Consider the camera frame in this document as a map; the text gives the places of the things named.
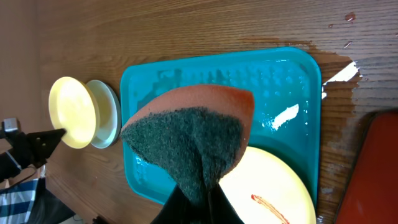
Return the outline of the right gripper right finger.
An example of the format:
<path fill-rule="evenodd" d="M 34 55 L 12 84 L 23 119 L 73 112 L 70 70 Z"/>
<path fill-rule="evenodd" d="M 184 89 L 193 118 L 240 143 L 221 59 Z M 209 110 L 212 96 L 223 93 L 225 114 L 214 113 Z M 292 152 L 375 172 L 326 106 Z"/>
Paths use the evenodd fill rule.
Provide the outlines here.
<path fill-rule="evenodd" d="M 244 224 L 219 184 L 209 191 L 208 206 L 212 224 Z"/>

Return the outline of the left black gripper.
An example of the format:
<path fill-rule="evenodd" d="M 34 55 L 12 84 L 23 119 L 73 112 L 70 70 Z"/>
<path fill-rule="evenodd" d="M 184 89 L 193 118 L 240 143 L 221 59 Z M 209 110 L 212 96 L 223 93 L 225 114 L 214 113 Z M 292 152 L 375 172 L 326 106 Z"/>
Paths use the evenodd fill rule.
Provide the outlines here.
<path fill-rule="evenodd" d="M 65 129 L 55 129 L 29 133 L 23 132 L 4 133 L 4 138 L 11 148 L 1 153 L 1 169 L 23 170 L 30 164 L 40 168 L 47 163 L 62 137 L 66 134 Z"/>

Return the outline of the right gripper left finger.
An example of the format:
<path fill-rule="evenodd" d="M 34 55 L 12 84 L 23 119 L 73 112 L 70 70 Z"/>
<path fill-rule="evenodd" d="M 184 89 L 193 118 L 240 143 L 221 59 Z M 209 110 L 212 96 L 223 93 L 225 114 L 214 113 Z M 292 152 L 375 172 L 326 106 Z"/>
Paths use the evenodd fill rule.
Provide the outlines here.
<path fill-rule="evenodd" d="M 211 223 L 208 198 L 200 205 L 194 205 L 176 186 L 159 214 L 151 224 L 193 224 Z"/>

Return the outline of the light blue plate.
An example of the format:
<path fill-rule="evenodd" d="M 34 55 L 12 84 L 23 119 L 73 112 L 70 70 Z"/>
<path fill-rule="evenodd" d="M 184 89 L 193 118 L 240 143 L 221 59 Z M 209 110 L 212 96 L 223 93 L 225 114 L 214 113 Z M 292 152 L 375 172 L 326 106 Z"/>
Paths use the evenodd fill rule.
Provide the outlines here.
<path fill-rule="evenodd" d="M 105 149 L 118 138 L 121 130 L 121 105 L 114 90 L 100 80 L 87 83 L 98 104 L 99 129 L 91 144 L 98 149 Z"/>

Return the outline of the orange sponge with dark scourer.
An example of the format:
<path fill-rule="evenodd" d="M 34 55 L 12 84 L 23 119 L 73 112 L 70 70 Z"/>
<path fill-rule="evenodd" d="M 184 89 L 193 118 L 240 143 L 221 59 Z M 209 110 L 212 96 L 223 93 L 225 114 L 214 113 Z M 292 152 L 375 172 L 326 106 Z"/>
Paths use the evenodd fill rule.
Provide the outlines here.
<path fill-rule="evenodd" d="M 223 85 L 170 90 L 134 114 L 121 139 L 163 168 L 195 207 L 241 160 L 254 116 L 250 91 Z"/>

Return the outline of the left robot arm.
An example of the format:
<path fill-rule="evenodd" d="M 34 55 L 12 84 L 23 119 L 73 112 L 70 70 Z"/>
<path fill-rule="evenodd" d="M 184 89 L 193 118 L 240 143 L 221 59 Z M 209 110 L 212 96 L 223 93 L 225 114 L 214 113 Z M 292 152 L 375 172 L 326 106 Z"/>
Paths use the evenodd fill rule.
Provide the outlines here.
<path fill-rule="evenodd" d="M 35 168 L 45 165 L 66 133 L 65 129 L 29 134 L 1 131 L 1 139 L 11 145 L 9 150 L 1 153 L 1 182 L 16 177 L 30 165 Z"/>

